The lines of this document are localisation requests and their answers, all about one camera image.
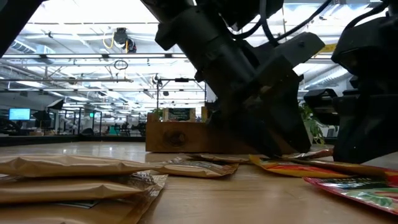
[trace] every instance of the sign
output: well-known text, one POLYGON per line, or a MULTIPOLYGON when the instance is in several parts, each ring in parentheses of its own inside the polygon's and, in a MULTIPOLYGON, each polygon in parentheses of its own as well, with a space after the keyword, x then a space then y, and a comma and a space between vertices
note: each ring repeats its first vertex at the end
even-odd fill
POLYGON ((195 122, 194 108, 166 108, 165 121, 191 121, 195 122))

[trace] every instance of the yellow cable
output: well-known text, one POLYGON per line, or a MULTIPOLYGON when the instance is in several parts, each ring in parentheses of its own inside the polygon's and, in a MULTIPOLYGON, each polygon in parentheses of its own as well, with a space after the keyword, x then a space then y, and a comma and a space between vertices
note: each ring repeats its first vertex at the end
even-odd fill
POLYGON ((113 34, 112 34, 112 43, 111 43, 111 46, 108 46, 108 45, 106 45, 106 43, 105 43, 105 33, 104 33, 104 38, 102 39, 102 41, 103 41, 103 43, 104 43, 104 46, 105 46, 107 49, 111 49, 111 48, 113 47, 114 32, 113 32, 113 34))

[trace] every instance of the wooden table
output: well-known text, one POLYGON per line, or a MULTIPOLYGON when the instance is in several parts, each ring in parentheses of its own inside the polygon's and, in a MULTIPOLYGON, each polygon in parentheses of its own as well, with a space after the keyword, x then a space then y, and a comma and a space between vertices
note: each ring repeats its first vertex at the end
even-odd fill
MULTIPOLYGON (((5 154, 82 154, 157 162, 181 154, 145 152, 143 143, 76 142, 0 147, 5 154)), ((143 216, 143 223, 398 223, 386 212, 328 194, 302 179, 267 173, 241 165, 221 179, 169 177, 157 200, 143 216)))

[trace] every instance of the colorful snack bag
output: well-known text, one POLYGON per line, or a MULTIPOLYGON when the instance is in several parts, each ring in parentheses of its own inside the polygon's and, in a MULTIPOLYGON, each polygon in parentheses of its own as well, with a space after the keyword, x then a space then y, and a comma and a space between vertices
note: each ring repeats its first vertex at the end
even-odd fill
POLYGON ((250 160, 255 165, 265 170, 293 177, 318 177, 318 178, 345 178, 349 175, 319 167, 297 164, 290 161, 270 161, 259 156, 250 155, 250 160))
POLYGON ((349 164, 346 162, 332 162, 332 161, 302 161, 299 159, 288 159, 292 162, 299 164, 306 164, 310 166, 316 166, 324 169, 335 170, 337 172, 342 172, 351 175, 370 175, 370 176, 380 176, 380 177, 393 177, 398 175, 398 171, 389 170, 380 167, 364 166, 360 164, 349 164))
POLYGON ((183 161, 181 158, 176 158, 166 162, 163 167, 156 169, 156 171, 170 175, 212 178, 233 174, 238 166, 239 164, 218 165, 211 162, 183 161))
POLYGON ((154 175, 154 185, 122 200, 33 203, 0 208, 0 224, 136 224, 159 195, 167 175, 154 175))
POLYGON ((0 174, 22 177, 129 175, 161 166, 161 164, 64 154, 0 157, 0 174))
POLYGON ((249 158, 242 158, 237 156, 211 155, 211 154, 187 154, 191 159, 208 162, 225 162, 225 163, 250 163, 249 158))
POLYGON ((0 203, 59 202, 125 198, 152 187, 149 174, 87 178, 0 179, 0 203))
POLYGON ((368 177, 348 179, 304 177, 304 180, 333 194, 398 215, 398 182, 368 177))

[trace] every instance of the blue screen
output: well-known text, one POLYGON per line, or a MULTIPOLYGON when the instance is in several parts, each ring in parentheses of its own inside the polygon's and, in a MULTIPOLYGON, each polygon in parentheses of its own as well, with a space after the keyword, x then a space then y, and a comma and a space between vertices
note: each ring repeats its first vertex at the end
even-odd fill
POLYGON ((10 121, 28 121, 30 120, 30 109, 11 108, 8 119, 10 121))

